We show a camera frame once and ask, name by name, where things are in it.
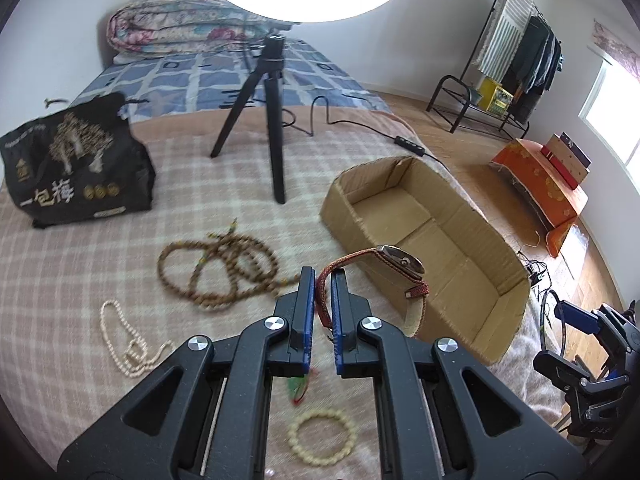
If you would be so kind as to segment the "wristwatch with red woven strap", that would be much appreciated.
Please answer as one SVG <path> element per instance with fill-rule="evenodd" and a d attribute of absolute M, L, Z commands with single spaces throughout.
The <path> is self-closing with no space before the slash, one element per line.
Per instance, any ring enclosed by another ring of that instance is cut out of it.
<path fill-rule="evenodd" d="M 394 245 L 380 245 L 352 252 L 329 263 L 316 278 L 314 285 L 314 308 L 329 340 L 333 340 L 336 314 L 328 309 L 326 280 L 333 271 L 358 263 L 364 270 L 371 271 L 382 284 L 394 290 L 390 300 L 403 299 L 407 304 L 405 324 L 402 329 L 408 337 L 418 336 L 424 321 L 426 297 L 430 292 L 424 280 L 424 265 L 415 256 Z"/>

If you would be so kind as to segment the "open cardboard box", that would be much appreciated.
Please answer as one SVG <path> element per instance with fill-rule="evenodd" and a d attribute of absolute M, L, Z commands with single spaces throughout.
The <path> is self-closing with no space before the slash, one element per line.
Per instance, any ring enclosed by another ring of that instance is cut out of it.
<path fill-rule="evenodd" d="M 343 171 L 320 218 L 345 256 L 394 245 L 423 263 L 430 292 L 416 338 L 452 337 L 487 365 L 509 349 L 524 315 L 528 275 L 499 232 L 427 164 L 387 157 Z M 405 300 L 390 300 L 394 290 L 358 266 L 405 324 Z"/>

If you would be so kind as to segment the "orange covered low table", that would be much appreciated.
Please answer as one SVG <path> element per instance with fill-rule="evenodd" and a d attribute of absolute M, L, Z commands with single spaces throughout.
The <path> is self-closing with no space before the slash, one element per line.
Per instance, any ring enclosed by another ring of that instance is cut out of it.
<path fill-rule="evenodd" d="M 579 219 L 588 202 L 585 191 L 574 190 L 564 180 L 552 162 L 542 154 L 544 146 L 527 139 L 516 139 L 491 159 L 499 169 L 505 169 L 533 200 L 547 226 L 544 236 L 548 253 L 556 258 L 570 228 Z"/>

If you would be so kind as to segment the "red and tan boxes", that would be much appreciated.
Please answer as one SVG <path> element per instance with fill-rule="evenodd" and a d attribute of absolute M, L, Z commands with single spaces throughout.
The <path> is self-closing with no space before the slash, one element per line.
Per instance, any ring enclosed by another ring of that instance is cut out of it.
<path fill-rule="evenodd" d="M 541 148 L 541 154 L 574 190 L 588 177 L 591 160 L 565 133 L 553 133 Z"/>

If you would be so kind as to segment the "pink plaid blanket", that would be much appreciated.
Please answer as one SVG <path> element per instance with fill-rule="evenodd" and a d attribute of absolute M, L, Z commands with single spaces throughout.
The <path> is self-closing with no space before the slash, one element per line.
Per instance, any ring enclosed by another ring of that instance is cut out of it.
<path fill-rule="evenodd" d="M 271 295 L 205 311 L 171 295 L 157 278 L 162 249 L 236 226 L 263 240 L 280 273 L 323 268 L 341 246 L 320 218 L 333 180 L 344 170 L 398 156 L 395 136 L 411 127 L 385 113 L 356 108 L 299 110 L 314 136 L 288 131 L 286 195 L 272 196 L 265 115 L 242 115 L 220 156 L 210 158 L 221 112 L 138 122 L 134 134 L 156 169 L 153 207 L 141 214 L 36 230 L 9 196 L 1 200 L 1 396 L 24 436 L 48 466 L 64 448 L 134 388 L 114 364 L 126 318 L 151 349 L 195 334 L 222 339 L 268 315 Z"/>

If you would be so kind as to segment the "window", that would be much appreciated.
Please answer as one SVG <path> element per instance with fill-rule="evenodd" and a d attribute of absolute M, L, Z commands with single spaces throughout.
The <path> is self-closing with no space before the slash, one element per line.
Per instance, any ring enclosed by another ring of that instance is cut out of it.
<path fill-rule="evenodd" d="M 629 172 L 639 168 L 639 81 L 634 75 L 603 61 L 580 118 Z"/>

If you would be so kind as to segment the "yellow crate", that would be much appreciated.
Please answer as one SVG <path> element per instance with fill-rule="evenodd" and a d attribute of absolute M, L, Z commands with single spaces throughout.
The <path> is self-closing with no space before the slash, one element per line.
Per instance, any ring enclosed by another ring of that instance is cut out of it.
<path fill-rule="evenodd" d="M 485 77 L 477 89 L 480 102 L 477 106 L 495 117 L 503 117 L 509 110 L 513 96 L 493 79 Z"/>

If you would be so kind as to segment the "black clothes rack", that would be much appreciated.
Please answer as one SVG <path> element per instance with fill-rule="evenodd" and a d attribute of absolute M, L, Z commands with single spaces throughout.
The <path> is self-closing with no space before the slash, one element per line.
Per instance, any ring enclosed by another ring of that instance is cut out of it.
<path fill-rule="evenodd" d="M 495 117 L 481 110 L 477 104 L 480 102 L 480 94 L 477 89 L 486 77 L 481 74 L 473 64 L 477 50 L 480 48 L 480 38 L 486 30 L 489 18 L 494 10 L 497 0 L 491 5 L 490 11 L 469 59 L 460 74 L 447 74 L 440 78 L 426 110 L 437 114 L 448 126 L 448 131 L 455 133 L 461 129 L 487 134 L 497 139 L 514 140 L 524 139 L 529 133 L 530 118 L 525 125 L 516 122 L 507 112 L 503 117 Z M 539 15 L 550 26 L 544 14 L 538 10 L 535 3 L 534 15 Z"/>

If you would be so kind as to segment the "dark hanging clothes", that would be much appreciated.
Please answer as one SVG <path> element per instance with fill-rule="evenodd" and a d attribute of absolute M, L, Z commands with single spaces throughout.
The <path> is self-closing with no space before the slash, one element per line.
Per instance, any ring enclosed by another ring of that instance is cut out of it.
<path fill-rule="evenodd" d="M 501 81 L 502 88 L 513 96 L 508 112 L 516 122 L 525 125 L 529 121 L 563 63 L 561 41 L 543 18 L 532 16 Z"/>

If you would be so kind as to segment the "floral curtain valance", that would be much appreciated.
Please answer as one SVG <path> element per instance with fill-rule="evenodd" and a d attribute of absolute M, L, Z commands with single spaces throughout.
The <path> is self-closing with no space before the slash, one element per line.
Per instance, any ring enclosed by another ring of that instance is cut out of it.
<path fill-rule="evenodd" d="M 640 78 L 640 56 L 633 48 L 614 35 L 608 28 L 593 21 L 593 43 L 634 78 Z"/>

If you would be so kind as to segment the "striped hanging cloth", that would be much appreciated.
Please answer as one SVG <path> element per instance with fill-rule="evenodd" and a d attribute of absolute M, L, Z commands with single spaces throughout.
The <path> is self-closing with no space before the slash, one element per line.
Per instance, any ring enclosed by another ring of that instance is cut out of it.
<path fill-rule="evenodd" d="M 497 0 L 473 61 L 481 74 L 502 81 L 534 10 L 534 0 Z"/>

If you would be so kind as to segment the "black snack bag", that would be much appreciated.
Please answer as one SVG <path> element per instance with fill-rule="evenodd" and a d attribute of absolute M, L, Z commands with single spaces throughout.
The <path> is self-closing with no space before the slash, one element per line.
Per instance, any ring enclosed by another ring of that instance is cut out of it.
<path fill-rule="evenodd" d="M 4 180 L 35 229 L 152 209 L 151 156 L 122 92 L 26 122 L 1 137 Z"/>

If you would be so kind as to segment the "black tripod stand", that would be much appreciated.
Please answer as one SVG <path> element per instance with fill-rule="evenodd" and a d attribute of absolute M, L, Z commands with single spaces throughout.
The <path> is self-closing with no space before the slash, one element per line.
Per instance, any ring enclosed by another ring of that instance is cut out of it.
<path fill-rule="evenodd" d="M 285 38 L 280 34 L 270 34 L 265 38 L 256 66 L 248 74 L 246 81 L 242 85 L 209 155 L 210 158 L 215 158 L 221 153 L 245 105 L 254 96 L 258 84 L 263 84 L 273 196 L 276 202 L 281 205 L 286 203 L 283 158 L 284 125 L 281 96 L 284 44 Z"/>

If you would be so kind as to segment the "blue checked bed sheet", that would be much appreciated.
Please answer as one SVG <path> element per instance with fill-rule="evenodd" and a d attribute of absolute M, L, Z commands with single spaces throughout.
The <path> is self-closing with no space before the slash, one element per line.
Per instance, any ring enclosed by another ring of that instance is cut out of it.
<path fill-rule="evenodd" d="M 232 107 L 256 61 L 256 52 L 226 47 L 216 52 L 172 54 L 114 64 L 80 92 L 72 104 L 120 92 L 130 101 L 129 118 L 133 122 L 226 110 Z M 299 39 L 286 40 L 283 105 L 307 106 L 316 96 L 325 96 L 332 106 L 388 110 L 377 94 L 363 88 L 313 46 Z"/>

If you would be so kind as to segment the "folded floral quilt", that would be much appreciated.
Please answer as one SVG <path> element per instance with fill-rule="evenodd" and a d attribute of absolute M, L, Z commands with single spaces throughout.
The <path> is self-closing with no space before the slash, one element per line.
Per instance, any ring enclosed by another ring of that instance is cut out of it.
<path fill-rule="evenodd" d="M 213 51 L 290 27 L 227 0 L 129 0 L 108 20 L 106 40 L 119 53 L 158 58 Z"/>

